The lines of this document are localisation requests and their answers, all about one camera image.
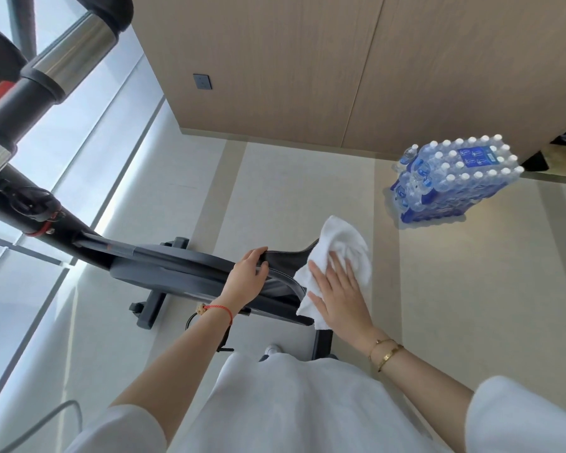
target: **gold bracelet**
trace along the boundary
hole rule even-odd
[[[398,345],[398,347],[394,348],[392,351],[390,351],[390,353],[388,353],[387,355],[384,356],[384,359],[381,360],[380,362],[380,366],[377,369],[377,372],[381,372],[381,368],[384,367],[384,364],[386,362],[388,362],[388,359],[392,358],[396,353],[398,353],[400,350],[402,350],[404,347],[402,345]]]
[[[383,343],[383,342],[394,342],[394,339],[377,340],[377,341],[375,342],[375,345],[373,345],[373,348],[371,348],[371,351],[369,352],[369,357],[368,357],[368,359],[369,359],[370,361],[371,361],[371,354],[373,353],[373,350],[375,350],[375,347],[376,347],[377,345],[379,345],[380,343]]]

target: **shoe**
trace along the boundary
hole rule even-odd
[[[279,347],[279,345],[269,345],[266,350],[264,351],[264,354],[267,356],[272,356],[275,355],[277,353],[282,353],[283,350],[281,349],[281,347]]]

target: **white shirt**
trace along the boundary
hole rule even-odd
[[[505,377],[475,392],[466,420],[469,453],[566,452],[566,412]],[[69,453],[165,452],[151,414],[115,406]],[[179,452],[448,452],[419,433],[384,387],[335,359],[233,353]]]

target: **wood panel wall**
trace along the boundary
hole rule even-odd
[[[501,133],[522,159],[566,130],[566,0],[385,0],[344,148]]]
[[[133,27],[181,127],[340,146],[382,2],[134,0]]]

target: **hand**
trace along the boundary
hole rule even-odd
[[[308,297],[323,316],[327,326],[331,327],[339,338],[367,355],[375,340],[387,336],[373,326],[350,261],[346,259],[344,271],[337,254],[330,252],[330,255],[335,270],[330,263],[325,274],[314,262],[308,262],[308,268],[317,281],[323,298],[310,291]]]
[[[231,270],[219,297],[219,304],[230,308],[233,314],[237,314],[254,300],[262,290],[269,274],[269,263],[262,262],[258,273],[256,273],[256,265],[260,255],[267,249],[266,246],[251,249]]]

